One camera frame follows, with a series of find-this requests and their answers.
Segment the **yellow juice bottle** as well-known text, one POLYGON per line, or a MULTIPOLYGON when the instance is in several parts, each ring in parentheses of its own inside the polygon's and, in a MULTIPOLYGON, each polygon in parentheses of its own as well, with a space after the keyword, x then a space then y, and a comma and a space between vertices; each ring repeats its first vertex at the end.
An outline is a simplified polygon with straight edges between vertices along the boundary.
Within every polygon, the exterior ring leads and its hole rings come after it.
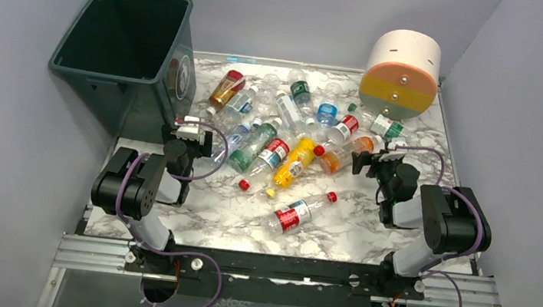
POLYGON ((277 193, 288 188, 308 168, 315 158, 314 149, 317 146, 309 137, 299 140, 298 145, 290 152, 285 162, 278 168, 274 177, 265 190, 269 199, 274 199, 277 193))

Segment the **clear bottle grey blue label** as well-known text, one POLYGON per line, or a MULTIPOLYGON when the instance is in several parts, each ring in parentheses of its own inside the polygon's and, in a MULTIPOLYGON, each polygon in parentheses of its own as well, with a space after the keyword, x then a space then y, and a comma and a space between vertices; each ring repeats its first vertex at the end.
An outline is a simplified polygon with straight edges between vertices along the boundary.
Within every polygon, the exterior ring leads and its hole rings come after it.
POLYGON ((252 102, 257 93, 258 86, 256 85, 251 85, 237 92, 216 115, 214 125, 222 130, 227 130, 237 125, 251 111, 252 102))

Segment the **clear bottle red blue label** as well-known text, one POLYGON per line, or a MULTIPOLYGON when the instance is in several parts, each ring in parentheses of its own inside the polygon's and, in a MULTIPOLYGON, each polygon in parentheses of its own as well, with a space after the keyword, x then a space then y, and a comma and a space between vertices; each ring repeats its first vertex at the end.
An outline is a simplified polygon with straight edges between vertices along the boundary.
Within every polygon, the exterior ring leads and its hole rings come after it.
POLYGON ((255 192, 264 187, 268 183, 269 176, 289 151, 290 148, 286 140, 280 137, 274 138, 243 173, 242 179, 238 182, 239 189, 245 192, 255 192))

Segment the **clear bottle red label foreground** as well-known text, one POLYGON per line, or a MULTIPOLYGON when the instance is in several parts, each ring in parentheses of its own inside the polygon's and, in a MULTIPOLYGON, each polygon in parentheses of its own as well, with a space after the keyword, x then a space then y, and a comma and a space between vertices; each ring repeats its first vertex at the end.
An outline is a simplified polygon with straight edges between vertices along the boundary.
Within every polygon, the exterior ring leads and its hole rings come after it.
POLYGON ((303 224, 321 218, 337 201, 338 196, 334 191, 299 199, 277 208, 263 219, 263 224, 272 234, 286 234, 303 224))

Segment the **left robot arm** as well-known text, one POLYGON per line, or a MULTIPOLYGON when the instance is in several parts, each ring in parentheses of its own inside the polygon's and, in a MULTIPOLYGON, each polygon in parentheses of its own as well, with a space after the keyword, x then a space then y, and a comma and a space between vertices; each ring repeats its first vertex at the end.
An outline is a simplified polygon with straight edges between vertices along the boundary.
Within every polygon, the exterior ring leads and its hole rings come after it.
POLYGON ((90 200, 115 215, 141 248, 155 254, 175 249, 172 231, 154 212, 153 205, 181 205, 193 179, 195 159, 210 157, 213 136, 192 126, 164 126, 163 152, 140 153, 119 147, 91 187, 90 200))

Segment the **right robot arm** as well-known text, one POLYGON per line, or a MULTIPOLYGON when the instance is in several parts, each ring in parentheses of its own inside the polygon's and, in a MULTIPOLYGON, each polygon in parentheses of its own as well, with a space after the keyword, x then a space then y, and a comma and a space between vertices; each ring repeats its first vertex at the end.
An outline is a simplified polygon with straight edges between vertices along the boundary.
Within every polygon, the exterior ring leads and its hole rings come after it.
POLYGON ((441 262, 488 249, 492 234, 472 189, 419 185, 420 172, 401 158, 368 151, 351 157, 353 174, 367 167, 367 177, 378 182, 381 223, 423 232, 382 260, 375 278, 381 292, 404 292, 441 262))

